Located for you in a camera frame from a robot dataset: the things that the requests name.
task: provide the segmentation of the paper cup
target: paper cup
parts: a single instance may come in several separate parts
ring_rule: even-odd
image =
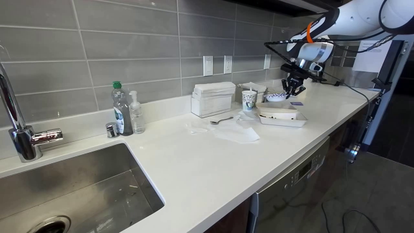
[[[241,104],[243,111],[251,111],[255,104],[257,92],[254,91],[242,91],[241,92]]]

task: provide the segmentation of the sink drain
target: sink drain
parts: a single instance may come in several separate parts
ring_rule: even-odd
[[[55,216],[37,224],[27,233],[66,233],[70,227],[67,216]]]

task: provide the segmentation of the small metal container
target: small metal container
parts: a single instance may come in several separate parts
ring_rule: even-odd
[[[109,122],[106,124],[106,133],[108,138],[116,138],[119,136],[118,125],[115,122]]]

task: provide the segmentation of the paper sign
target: paper sign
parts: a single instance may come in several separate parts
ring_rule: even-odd
[[[359,44],[358,51],[367,49],[376,42],[377,41],[361,41],[361,43]],[[387,43],[377,48],[371,49],[370,51],[357,53],[352,70],[374,73],[380,72],[385,57],[387,56],[388,50],[390,49],[391,42],[392,41],[388,41]]]

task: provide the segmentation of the chrome faucet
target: chrome faucet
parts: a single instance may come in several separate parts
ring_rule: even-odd
[[[13,128],[9,130],[14,146],[22,162],[31,162],[42,157],[40,145],[62,140],[61,129],[51,129],[35,133],[26,125],[14,95],[6,70],[0,62],[0,95]]]

